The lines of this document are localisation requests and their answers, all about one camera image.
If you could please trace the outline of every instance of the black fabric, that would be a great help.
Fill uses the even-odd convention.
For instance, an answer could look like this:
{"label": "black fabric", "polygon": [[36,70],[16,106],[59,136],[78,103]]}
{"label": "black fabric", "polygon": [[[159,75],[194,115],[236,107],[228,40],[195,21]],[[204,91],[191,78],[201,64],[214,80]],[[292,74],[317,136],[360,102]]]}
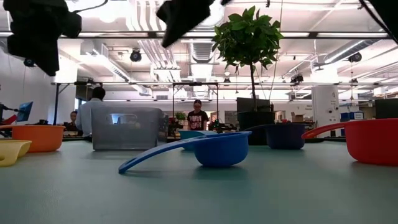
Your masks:
{"label": "black fabric", "polygon": [[208,121],[209,117],[204,111],[199,111],[198,113],[191,111],[188,114],[187,120],[189,121],[190,129],[192,131],[203,131],[205,130],[203,122]]}

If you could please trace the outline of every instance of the ceiling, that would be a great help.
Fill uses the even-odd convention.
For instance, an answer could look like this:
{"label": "ceiling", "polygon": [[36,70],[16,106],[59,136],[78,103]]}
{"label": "ceiling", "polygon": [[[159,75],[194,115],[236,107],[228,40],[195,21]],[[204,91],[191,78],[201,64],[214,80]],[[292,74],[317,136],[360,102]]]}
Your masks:
{"label": "ceiling", "polygon": [[[78,9],[81,7],[93,6],[101,3],[103,0],[74,0],[67,1],[70,9]],[[162,4],[163,0],[118,0],[110,1],[104,7],[82,13],[83,31],[132,31],[132,30],[163,30],[163,24],[158,20],[154,20],[156,8]],[[270,7],[266,7],[266,1],[259,0],[235,0],[228,4],[223,11],[215,14],[212,18],[214,21],[207,21],[207,25],[202,24],[204,30],[211,30],[216,23],[220,24],[228,20],[228,16],[232,13],[241,14],[246,8],[255,5],[261,9],[261,14],[267,14],[274,19],[281,21],[281,31],[295,32],[377,32],[380,28],[371,19],[368,13],[361,9],[357,0],[271,0]],[[1,30],[8,30],[7,14],[0,12]],[[107,48],[109,54],[107,57],[115,64],[116,67],[126,72],[129,78],[139,82],[161,82],[167,80],[164,75],[156,75],[156,71],[151,65],[155,64],[154,56],[148,50],[143,48],[147,44],[152,46],[152,54],[158,51],[161,62],[173,69],[177,68],[177,73],[172,76],[174,81],[207,81],[207,82],[223,82],[226,78],[225,72],[229,72],[229,79],[234,82],[250,82],[249,68],[243,67],[239,70],[239,75],[235,74],[234,68],[225,70],[225,63],[218,58],[216,51],[206,64],[198,64],[192,59],[194,45],[198,46],[197,40],[182,40],[173,44],[166,51],[162,49],[158,43],[161,40],[138,40],[138,39],[95,39],[91,40],[91,44]],[[362,61],[349,63],[343,58],[331,65],[322,67],[327,72],[319,74],[315,81],[313,73],[315,71],[312,62],[321,62],[325,56],[335,52],[347,43],[355,44],[360,40],[342,40],[342,39],[283,39],[280,42],[281,49],[279,52],[279,61],[270,66],[268,70],[262,70],[261,66],[257,66],[256,81],[264,83],[274,82],[290,82],[290,78],[296,74],[302,74],[304,82],[321,82],[322,79],[328,80],[326,73],[331,76],[337,72],[335,78],[338,82],[348,82],[351,77],[358,78],[360,82],[378,82],[378,81],[395,81],[393,78],[398,77],[397,62],[397,44],[392,40],[380,40],[369,45],[359,52],[363,56]],[[61,50],[68,53],[70,46],[62,45]],[[140,49],[142,60],[140,62],[132,62],[130,54],[133,49]],[[113,72],[103,63],[93,60],[91,55],[81,51],[78,54],[70,53],[79,61],[79,76],[93,77],[95,80],[102,82],[120,82],[121,79],[115,76]],[[108,87],[114,90],[126,90],[125,86]],[[225,89],[235,89],[236,86],[224,86]],[[371,90],[374,87],[366,86],[361,88],[363,91]],[[239,86],[239,89],[250,89],[250,86]]]}

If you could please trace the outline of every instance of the potted tree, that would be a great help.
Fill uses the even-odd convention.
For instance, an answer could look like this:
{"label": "potted tree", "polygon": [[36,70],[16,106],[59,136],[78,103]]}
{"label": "potted tree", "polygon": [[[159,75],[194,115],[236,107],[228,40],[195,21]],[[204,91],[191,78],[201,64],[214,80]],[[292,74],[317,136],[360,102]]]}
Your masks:
{"label": "potted tree", "polygon": [[[256,64],[260,63],[265,69],[273,64],[277,59],[280,49],[279,40],[283,38],[280,33],[280,22],[274,21],[271,24],[271,17],[260,16],[259,10],[256,15],[255,6],[245,9],[242,15],[230,15],[229,22],[225,22],[219,27],[215,27],[216,35],[213,51],[220,51],[220,58],[224,58],[226,68],[234,66],[236,72],[239,67],[249,66],[252,85],[253,109],[243,113],[238,113],[238,121],[241,129],[251,128],[261,124],[273,123],[275,114],[257,110],[256,87],[254,84],[254,72]],[[264,144],[264,141],[255,142],[265,138],[265,133],[258,133],[258,137],[253,133],[249,138],[251,144]]]}

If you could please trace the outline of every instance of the table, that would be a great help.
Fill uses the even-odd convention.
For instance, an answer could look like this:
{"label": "table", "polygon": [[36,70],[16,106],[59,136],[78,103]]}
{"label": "table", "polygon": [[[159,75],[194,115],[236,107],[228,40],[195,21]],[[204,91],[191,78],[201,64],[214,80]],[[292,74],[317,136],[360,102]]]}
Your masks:
{"label": "table", "polygon": [[398,223],[398,168],[357,163],[340,142],[252,147],[217,170],[174,150],[119,175],[137,153],[65,142],[0,168],[0,223]]}

